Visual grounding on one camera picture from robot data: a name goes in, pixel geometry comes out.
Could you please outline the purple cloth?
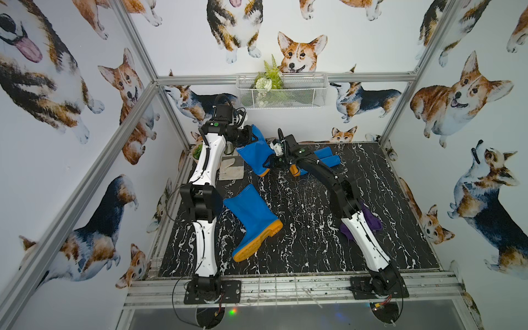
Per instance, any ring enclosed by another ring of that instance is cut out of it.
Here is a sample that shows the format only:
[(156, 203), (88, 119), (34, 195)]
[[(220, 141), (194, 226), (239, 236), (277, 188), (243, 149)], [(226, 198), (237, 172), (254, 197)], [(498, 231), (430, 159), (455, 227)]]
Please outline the purple cloth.
[[(383, 225), (382, 225), (382, 222), (381, 220), (376, 217), (368, 208), (367, 206), (364, 204), (363, 201), (360, 202), (360, 205), (361, 205), (361, 208), (362, 208), (362, 212), (363, 212), (363, 215), (364, 215), (364, 218), (368, 224), (368, 227), (370, 228), (370, 230), (373, 232), (373, 233), (376, 233), (376, 232), (379, 232), (383, 229)], [(351, 231), (349, 230), (349, 228), (346, 227), (346, 225), (342, 222), (340, 224), (340, 232), (345, 235), (346, 239), (348, 241), (353, 241), (355, 242), (356, 240), (354, 239)]]

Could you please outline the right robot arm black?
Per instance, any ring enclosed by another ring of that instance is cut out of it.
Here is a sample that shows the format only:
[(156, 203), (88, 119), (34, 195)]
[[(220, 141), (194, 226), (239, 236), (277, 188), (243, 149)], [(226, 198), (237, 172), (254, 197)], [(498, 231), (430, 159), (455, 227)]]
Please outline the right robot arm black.
[(279, 138), (270, 144), (275, 155), (269, 158), (266, 165), (289, 168), (293, 176), (304, 170), (327, 188), (332, 214), (349, 229), (371, 275), (361, 293), (390, 296), (404, 291), (404, 281), (397, 266), (382, 250), (367, 224), (356, 184), (327, 166), (314, 152), (298, 144), (294, 136), (284, 136), (281, 130), (278, 133)]

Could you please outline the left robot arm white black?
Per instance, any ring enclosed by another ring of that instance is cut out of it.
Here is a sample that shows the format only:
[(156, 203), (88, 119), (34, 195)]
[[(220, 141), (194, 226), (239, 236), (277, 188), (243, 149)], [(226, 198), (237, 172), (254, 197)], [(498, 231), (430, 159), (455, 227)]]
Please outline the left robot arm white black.
[(196, 236), (197, 265), (192, 275), (191, 292), (212, 301), (221, 296), (221, 278), (215, 256), (215, 227), (223, 210), (223, 197), (216, 189), (217, 171), (228, 143), (244, 147), (253, 142), (252, 128), (214, 122), (200, 131), (203, 142), (197, 167), (189, 182), (180, 188), (181, 201)]

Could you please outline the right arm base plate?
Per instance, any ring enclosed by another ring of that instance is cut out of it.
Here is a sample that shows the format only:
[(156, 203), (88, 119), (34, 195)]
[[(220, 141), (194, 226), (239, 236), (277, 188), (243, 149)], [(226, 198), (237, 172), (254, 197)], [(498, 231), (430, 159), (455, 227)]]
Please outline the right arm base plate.
[(410, 297), (408, 289), (401, 277), (387, 281), (369, 276), (351, 277), (347, 289), (358, 300), (382, 299), (389, 296), (392, 298)]

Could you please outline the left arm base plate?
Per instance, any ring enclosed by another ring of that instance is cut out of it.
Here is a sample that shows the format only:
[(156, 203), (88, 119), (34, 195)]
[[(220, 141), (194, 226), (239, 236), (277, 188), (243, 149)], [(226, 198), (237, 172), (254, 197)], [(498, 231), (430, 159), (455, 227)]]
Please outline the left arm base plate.
[(224, 304), (241, 301), (241, 282), (239, 280), (221, 280), (213, 277), (198, 277), (187, 285), (184, 304)]

